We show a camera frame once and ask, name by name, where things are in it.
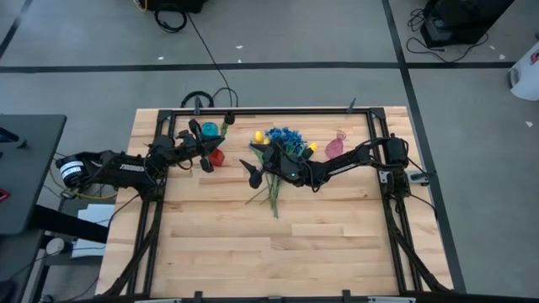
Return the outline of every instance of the wooden tabletop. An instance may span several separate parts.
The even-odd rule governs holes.
[[[420,163],[406,108],[385,110],[390,132],[409,143],[410,158]],[[129,154],[146,154],[157,112],[137,111]],[[179,117],[176,131],[189,129],[190,118]],[[221,116],[196,119],[201,125],[222,121]],[[246,205],[258,190],[249,187],[248,173],[238,159],[258,163],[248,149],[254,132],[285,126],[318,144],[313,156],[317,161],[328,160],[324,148],[338,131],[346,134],[345,151],[369,139],[366,120],[357,114],[237,116],[219,147],[226,157],[223,167],[204,173],[195,160],[189,171],[169,170],[152,297],[193,297],[196,290],[203,291],[204,297],[339,296],[342,290],[351,290],[352,295],[398,293],[375,169],[342,173],[316,194],[308,187],[282,185],[279,219],[273,217],[269,203],[260,204],[264,194]],[[428,188],[413,184],[411,189],[430,201]],[[135,194],[134,189],[122,189],[116,207]],[[433,210],[414,198],[405,202],[417,254],[450,288]],[[112,222],[96,294],[111,286],[131,258],[140,209],[141,201],[136,200]],[[412,289],[408,261],[401,255]],[[145,266],[137,290],[141,290],[143,270]]]

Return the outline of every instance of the concrete floor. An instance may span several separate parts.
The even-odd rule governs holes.
[[[0,39],[23,3],[0,0]],[[406,26],[409,11],[426,0],[389,3],[404,44],[413,35]],[[536,43],[538,13],[538,1],[516,0],[489,32],[489,42],[464,61],[500,62],[499,55],[503,61],[518,60]],[[397,63],[382,0],[210,0],[193,19],[219,63]],[[462,52],[451,47],[443,56]],[[410,62],[436,62],[429,55],[404,51],[404,56]],[[211,61],[190,25],[166,34],[131,0],[33,0],[0,58],[0,71],[3,66],[195,63]],[[356,105],[408,105],[397,68],[224,72],[241,106],[348,105],[353,97]],[[534,217],[539,104],[511,95],[503,69],[410,74],[467,291],[539,297]],[[222,86],[216,71],[0,73],[0,112],[65,114],[62,153],[120,151],[127,147],[136,109],[178,107],[191,91]],[[216,103],[226,106],[227,99]],[[44,191],[40,202],[54,206],[56,200]],[[98,271],[55,268],[45,292],[59,300],[77,295]]]

